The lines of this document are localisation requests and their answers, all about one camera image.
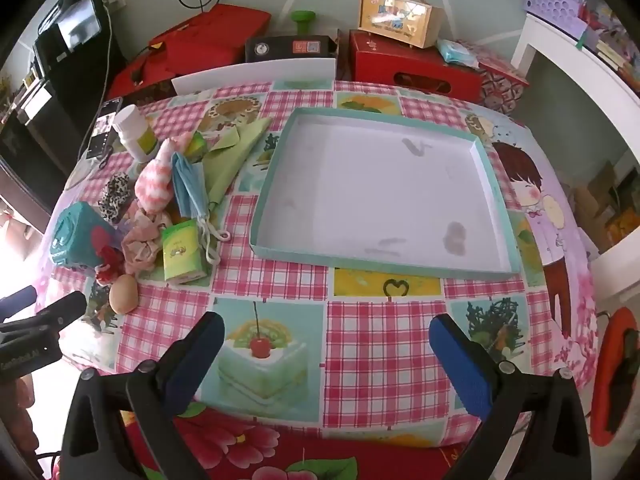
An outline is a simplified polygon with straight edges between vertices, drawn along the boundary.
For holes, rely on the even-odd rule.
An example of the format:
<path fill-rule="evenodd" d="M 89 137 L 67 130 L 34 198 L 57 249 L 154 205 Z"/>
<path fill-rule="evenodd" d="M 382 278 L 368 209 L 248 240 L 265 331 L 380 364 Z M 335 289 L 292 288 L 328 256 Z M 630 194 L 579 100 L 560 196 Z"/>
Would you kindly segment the beige round sponge ball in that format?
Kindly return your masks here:
<path fill-rule="evenodd" d="M 111 286 L 110 306 L 116 314 L 125 315 L 138 306 L 138 283 L 129 274 L 122 274 Z"/>

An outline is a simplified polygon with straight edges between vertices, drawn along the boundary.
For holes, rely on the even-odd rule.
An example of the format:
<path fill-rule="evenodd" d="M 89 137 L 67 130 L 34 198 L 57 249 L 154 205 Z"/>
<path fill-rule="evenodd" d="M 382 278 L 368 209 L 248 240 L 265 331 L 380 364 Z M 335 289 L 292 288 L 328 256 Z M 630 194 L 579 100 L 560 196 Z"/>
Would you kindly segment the red yarn bow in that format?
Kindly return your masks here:
<path fill-rule="evenodd" d="M 99 259 L 94 267 L 96 281 L 101 286 L 111 285 L 124 274 L 124 256 L 112 246 L 112 236 L 102 226 L 91 231 L 91 245 Z"/>

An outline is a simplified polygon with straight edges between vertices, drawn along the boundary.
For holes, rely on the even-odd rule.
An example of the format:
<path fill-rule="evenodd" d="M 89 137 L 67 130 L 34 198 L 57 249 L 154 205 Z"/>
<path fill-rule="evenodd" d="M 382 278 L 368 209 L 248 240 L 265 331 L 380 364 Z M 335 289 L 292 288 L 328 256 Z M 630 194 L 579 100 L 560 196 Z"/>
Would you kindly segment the pink fabric scrunchie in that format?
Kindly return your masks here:
<path fill-rule="evenodd" d="M 149 271 L 162 249 L 162 233 L 172 226 L 166 211 L 148 216 L 138 209 L 131 219 L 131 229 L 122 239 L 122 255 L 127 274 Z"/>

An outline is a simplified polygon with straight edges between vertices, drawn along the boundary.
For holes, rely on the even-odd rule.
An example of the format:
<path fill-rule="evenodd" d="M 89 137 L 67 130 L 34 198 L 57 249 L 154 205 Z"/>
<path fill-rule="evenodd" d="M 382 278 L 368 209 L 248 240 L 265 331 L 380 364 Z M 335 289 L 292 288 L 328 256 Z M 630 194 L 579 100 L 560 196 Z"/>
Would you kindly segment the green tissue pack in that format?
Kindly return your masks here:
<path fill-rule="evenodd" d="M 206 274 L 203 251 L 198 240 L 198 225 L 193 219 L 163 230 L 162 253 L 167 283 L 189 283 Z"/>
<path fill-rule="evenodd" d="M 195 131 L 191 141 L 184 149 L 183 156 L 189 162 L 199 162 L 208 151 L 209 147 L 204 136 L 199 131 Z"/>

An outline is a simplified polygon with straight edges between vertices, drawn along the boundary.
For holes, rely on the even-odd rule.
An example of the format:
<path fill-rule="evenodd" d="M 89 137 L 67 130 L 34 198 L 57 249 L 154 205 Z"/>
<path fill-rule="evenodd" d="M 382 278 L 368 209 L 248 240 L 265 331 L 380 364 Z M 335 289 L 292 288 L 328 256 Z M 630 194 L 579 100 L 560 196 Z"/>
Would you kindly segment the leopard print scrunchie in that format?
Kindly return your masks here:
<path fill-rule="evenodd" d="M 117 224 L 134 196 L 134 185 L 126 174 L 114 174 L 102 188 L 98 200 L 101 217 L 111 224 Z"/>

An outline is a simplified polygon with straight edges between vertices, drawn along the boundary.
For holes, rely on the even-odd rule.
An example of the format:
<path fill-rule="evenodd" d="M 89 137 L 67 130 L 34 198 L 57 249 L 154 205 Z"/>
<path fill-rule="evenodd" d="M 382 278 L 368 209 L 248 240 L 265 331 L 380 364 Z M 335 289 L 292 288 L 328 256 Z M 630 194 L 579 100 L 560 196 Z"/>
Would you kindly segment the pink white zigzag cloth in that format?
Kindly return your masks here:
<path fill-rule="evenodd" d="M 175 142 L 166 139 L 155 158 L 145 166 L 137 178 L 134 194 L 139 206 L 147 214 L 163 211 L 174 197 L 171 159 L 175 152 Z"/>

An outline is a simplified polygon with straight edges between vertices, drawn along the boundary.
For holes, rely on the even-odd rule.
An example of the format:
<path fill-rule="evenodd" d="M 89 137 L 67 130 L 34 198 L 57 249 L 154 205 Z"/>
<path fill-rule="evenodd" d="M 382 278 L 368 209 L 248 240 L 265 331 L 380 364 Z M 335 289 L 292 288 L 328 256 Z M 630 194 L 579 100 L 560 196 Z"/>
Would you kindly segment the blue surgical face mask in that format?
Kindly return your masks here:
<path fill-rule="evenodd" d="M 213 268 L 218 266 L 217 246 L 228 242 L 231 235 L 228 231 L 218 230 L 210 221 L 203 164 L 189 162 L 186 156 L 175 152 L 171 156 L 171 181 L 180 214 L 196 222 L 205 259 Z"/>

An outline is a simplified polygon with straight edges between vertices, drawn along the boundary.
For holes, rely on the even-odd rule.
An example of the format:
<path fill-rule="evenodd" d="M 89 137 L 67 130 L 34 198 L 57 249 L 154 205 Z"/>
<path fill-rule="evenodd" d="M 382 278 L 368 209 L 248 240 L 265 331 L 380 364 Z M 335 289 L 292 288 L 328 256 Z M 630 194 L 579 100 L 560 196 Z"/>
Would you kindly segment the light green microfiber cloth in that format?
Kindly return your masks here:
<path fill-rule="evenodd" d="M 265 117 L 231 127 L 203 157 L 205 189 L 210 209 L 221 203 L 250 151 L 271 122 L 271 117 Z"/>

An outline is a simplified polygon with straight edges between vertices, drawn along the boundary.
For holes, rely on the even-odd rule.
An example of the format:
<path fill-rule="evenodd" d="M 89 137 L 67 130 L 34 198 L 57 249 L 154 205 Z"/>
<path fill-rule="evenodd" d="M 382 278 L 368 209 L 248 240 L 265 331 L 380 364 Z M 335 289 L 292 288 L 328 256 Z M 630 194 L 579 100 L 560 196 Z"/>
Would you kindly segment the black smartphone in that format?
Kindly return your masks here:
<path fill-rule="evenodd" d="M 115 140 L 117 133 L 113 128 L 116 114 L 122 108 L 122 97 L 111 99 L 102 104 L 89 138 L 86 159 L 102 159 L 107 148 Z"/>

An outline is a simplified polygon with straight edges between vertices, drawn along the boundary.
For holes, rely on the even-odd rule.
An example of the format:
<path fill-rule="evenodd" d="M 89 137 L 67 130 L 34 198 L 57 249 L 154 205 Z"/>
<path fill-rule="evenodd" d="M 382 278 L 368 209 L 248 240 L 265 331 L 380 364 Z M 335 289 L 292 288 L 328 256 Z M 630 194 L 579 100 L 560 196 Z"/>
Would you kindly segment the white shelf unit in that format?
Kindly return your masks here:
<path fill-rule="evenodd" d="M 639 97 L 623 79 L 562 30 L 535 15 L 526 16 L 511 64 L 527 74 L 536 54 L 574 81 L 627 144 L 632 156 L 639 156 Z M 599 301 L 617 299 L 625 302 L 639 295 L 639 231 L 633 230 L 623 240 L 591 263 L 596 297 Z"/>

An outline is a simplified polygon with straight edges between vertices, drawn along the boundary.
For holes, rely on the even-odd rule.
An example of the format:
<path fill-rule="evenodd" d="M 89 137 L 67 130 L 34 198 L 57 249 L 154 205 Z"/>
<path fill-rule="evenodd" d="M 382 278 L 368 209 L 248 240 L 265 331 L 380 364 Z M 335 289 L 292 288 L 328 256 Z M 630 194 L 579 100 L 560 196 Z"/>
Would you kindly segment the white pill bottle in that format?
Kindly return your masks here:
<path fill-rule="evenodd" d="M 129 104 L 114 117 L 113 128 L 119 141 L 136 162 L 149 162 L 160 148 L 160 142 L 139 107 Z"/>

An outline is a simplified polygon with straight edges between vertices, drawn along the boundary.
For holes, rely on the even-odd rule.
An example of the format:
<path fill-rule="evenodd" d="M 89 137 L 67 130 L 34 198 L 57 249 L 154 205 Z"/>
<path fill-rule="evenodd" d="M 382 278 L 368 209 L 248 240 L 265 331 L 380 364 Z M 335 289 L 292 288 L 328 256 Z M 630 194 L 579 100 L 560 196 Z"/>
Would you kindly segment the teal shallow tray box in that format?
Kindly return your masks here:
<path fill-rule="evenodd" d="M 256 256 L 375 272 L 504 280 L 521 270 L 480 139 L 363 110 L 299 107 L 250 224 Z"/>

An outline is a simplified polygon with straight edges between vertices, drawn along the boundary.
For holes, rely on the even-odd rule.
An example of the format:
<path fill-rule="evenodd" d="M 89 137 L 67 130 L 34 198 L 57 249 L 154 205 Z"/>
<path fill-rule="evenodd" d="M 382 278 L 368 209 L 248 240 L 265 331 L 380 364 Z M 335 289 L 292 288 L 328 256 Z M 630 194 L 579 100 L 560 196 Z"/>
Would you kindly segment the red patterned box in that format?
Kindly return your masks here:
<path fill-rule="evenodd" d="M 480 104 L 510 115 L 529 86 L 526 78 L 509 61 L 488 47 L 469 41 L 462 41 L 461 44 L 475 55 L 480 66 Z"/>

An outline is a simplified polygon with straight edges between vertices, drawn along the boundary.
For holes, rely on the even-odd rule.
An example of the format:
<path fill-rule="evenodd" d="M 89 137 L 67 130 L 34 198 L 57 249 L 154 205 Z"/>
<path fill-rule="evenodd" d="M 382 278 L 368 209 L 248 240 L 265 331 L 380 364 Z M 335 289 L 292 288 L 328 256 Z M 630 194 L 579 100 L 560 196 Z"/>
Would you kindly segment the blue wet wipes pack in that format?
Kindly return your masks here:
<path fill-rule="evenodd" d="M 447 64 L 465 66 L 472 68 L 472 70 L 480 69 L 477 56 L 457 41 L 439 39 L 436 41 L 436 48 Z"/>

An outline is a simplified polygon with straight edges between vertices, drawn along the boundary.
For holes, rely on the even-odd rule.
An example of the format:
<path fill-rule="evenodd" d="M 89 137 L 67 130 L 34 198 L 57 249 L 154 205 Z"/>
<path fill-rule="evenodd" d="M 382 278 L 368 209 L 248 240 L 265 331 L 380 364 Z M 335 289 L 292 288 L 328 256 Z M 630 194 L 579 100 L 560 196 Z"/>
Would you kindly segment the tan cartoon suitcase box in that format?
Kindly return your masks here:
<path fill-rule="evenodd" d="M 359 30 L 414 48 L 434 47 L 445 18 L 426 0 L 359 0 Z"/>

